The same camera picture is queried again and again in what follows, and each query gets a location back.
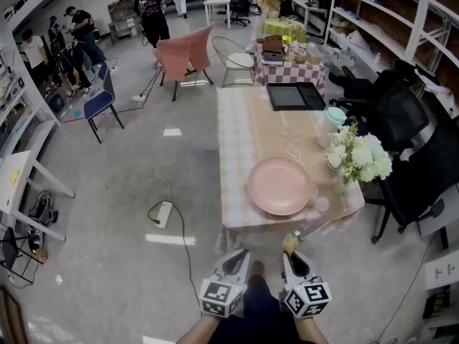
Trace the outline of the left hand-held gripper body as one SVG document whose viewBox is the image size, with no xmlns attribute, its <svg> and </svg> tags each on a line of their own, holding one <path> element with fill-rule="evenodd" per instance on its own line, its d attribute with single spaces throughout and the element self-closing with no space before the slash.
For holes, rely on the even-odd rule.
<svg viewBox="0 0 459 344">
<path fill-rule="evenodd" d="M 247 289 L 247 272 L 227 275 L 213 272 L 202 282 L 199 292 L 199 304 L 205 314 L 229 317 L 241 304 Z"/>
</svg>

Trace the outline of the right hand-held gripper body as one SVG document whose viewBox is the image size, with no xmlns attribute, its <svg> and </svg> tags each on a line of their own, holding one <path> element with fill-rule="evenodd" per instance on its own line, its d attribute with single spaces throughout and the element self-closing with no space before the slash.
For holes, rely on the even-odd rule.
<svg viewBox="0 0 459 344">
<path fill-rule="evenodd" d="M 321 277 L 309 280 L 288 281 L 279 294 L 280 311 L 289 312 L 293 317 L 313 317 L 320 314 L 327 304 L 332 301 L 332 295 L 327 282 Z"/>
</svg>

